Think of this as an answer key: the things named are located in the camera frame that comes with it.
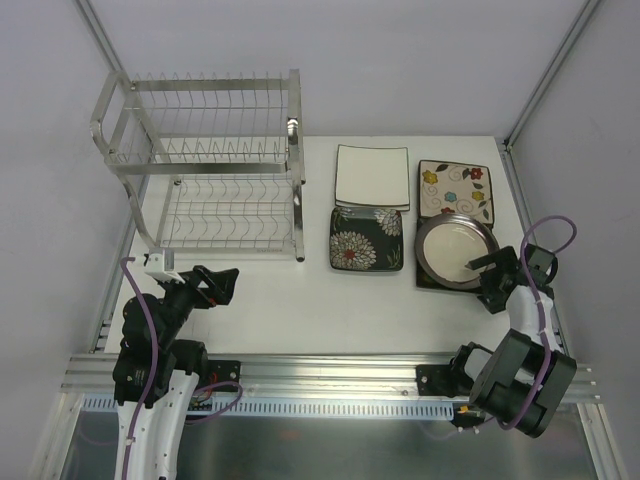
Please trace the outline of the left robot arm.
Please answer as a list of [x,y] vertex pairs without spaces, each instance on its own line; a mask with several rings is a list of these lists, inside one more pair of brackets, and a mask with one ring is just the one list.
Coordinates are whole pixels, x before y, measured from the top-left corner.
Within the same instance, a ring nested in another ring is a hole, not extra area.
[[159,281],[158,298],[124,274],[134,295],[123,307],[120,352],[112,371],[118,415],[117,479],[174,479],[193,398],[223,388],[243,395],[235,379],[209,382],[208,352],[178,334],[190,314],[231,303],[239,270],[191,270]]

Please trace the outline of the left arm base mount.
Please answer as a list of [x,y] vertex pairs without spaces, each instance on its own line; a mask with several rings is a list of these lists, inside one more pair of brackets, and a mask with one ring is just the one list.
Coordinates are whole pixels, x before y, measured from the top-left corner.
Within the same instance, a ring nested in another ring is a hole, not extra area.
[[237,393],[237,383],[241,379],[242,363],[238,360],[210,359],[208,361],[207,384],[212,392]]

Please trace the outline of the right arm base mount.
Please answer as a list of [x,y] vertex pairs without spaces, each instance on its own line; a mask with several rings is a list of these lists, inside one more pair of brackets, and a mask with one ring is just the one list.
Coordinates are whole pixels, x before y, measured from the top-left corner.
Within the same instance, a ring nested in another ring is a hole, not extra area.
[[468,396],[473,385],[466,373],[450,364],[417,365],[415,374],[420,396]]

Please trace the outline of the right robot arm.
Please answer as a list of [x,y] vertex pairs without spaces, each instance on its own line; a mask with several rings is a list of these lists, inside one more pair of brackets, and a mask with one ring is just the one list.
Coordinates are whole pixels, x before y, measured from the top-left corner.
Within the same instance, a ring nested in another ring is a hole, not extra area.
[[493,351],[474,342],[461,346],[449,364],[449,384],[455,395],[467,396],[501,428],[537,438],[577,371],[550,320],[558,259],[527,244],[520,254],[504,247],[470,261],[468,267],[485,269],[477,298],[490,313],[507,313],[510,327]]

